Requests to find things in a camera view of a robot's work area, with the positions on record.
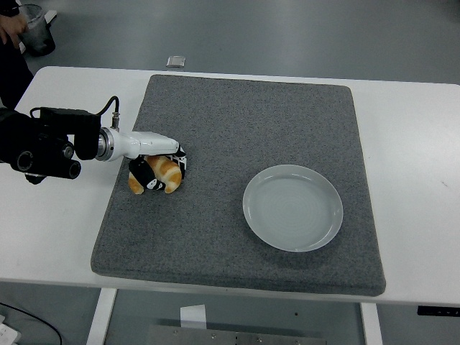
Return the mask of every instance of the cable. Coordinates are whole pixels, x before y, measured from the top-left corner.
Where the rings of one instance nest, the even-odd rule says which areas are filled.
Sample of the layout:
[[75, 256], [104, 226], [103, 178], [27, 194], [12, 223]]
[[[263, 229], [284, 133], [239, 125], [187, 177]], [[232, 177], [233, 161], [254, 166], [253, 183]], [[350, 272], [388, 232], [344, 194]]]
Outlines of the cable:
[[28, 313], [28, 312], [23, 311], [23, 310], [21, 310], [21, 309], [15, 308], [15, 307], [13, 307], [13, 306], [11, 306], [11, 305], [8, 305], [8, 304], [6, 304], [6, 303], [0, 302], [0, 305], [3, 305], [3, 306], [5, 306], [5, 307], [7, 307], [7, 308], [14, 309], [14, 310], [16, 310], [16, 311], [19, 311], [20, 313], [26, 314], [26, 315], [28, 315], [28, 316], [31, 316], [31, 317], [33, 317], [33, 318], [36, 318], [38, 321], [43, 322], [46, 326], [50, 327], [54, 332], [56, 332], [57, 336], [59, 336], [59, 345], [63, 345], [63, 338], [62, 338], [62, 336], [60, 335], [59, 331], [58, 331], [51, 323], [48, 323], [48, 322], [46, 322], [45, 320], [39, 318], [38, 316], [32, 315], [31, 313]]
[[104, 114], [104, 113], [107, 111], [107, 109], [109, 109], [110, 105], [111, 105], [114, 101], [115, 101], [115, 112], [118, 113], [118, 110], [119, 110], [119, 107], [120, 107], [120, 101], [119, 101], [118, 97], [112, 96], [112, 97], [109, 99], [109, 101], [107, 102], [106, 106], [105, 106], [100, 112], [98, 112], [98, 113], [95, 114], [95, 115], [97, 115], [97, 116], [102, 116], [102, 114]]
[[32, 108], [32, 109], [30, 109], [30, 117], [32, 117], [33, 119], [35, 119], [35, 116], [34, 116], [33, 112], [34, 112], [34, 111], [37, 111], [37, 110], [40, 110], [40, 109], [41, 109], [40, 107], [39, 107], [39, 108]]

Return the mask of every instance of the ceramic plate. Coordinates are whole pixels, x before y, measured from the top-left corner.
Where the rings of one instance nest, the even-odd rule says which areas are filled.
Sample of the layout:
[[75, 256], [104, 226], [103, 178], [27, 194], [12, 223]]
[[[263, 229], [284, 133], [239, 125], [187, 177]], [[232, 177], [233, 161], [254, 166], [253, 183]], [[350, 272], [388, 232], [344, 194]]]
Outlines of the ceramic plate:
[[339, 232], [344, 217], [332, 184], [298, 165], [277, 165], [258, 173], [244, 191], [243, 210], [262, 241], [288, 252], [325, 246]]

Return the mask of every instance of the person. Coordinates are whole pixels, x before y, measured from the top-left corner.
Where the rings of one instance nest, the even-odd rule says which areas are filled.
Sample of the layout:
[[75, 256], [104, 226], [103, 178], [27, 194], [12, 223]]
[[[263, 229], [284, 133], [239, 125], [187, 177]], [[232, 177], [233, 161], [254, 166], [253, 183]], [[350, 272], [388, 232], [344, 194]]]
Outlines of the person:
[[33, 79], [19, 49], [18, 35], [28, 30], [15, 0], [0, 0], [0, 98], [14, 109]]

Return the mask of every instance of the gray mat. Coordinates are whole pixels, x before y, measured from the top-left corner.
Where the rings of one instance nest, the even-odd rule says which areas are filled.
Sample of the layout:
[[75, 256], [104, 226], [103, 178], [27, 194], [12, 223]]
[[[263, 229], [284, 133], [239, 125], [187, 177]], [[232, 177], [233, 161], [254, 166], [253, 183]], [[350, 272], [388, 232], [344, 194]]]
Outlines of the gray mat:
[[[134, 195], [127, 160], [122, 163], [94, 247], [94, 272], [307, 293], [385, 290], [348, 88], [154, 75], [134, 129], [178, 140], [187, 173], [171, 195]], [[325, 247], [284, 252], [247, 225], [247, 183], [279, 164], [309, 167], [339, 192], [344, 222]]]

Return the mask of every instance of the paper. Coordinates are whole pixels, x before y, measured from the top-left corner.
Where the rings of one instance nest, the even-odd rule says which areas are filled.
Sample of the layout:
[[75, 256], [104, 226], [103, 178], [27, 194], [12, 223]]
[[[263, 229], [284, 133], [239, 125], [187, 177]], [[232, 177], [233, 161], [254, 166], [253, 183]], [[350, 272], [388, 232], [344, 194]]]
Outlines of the paper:
[[206, 307], [204, 304], [182, 307], [180, 309], [180, 326], [186, 328], [206, 329]]

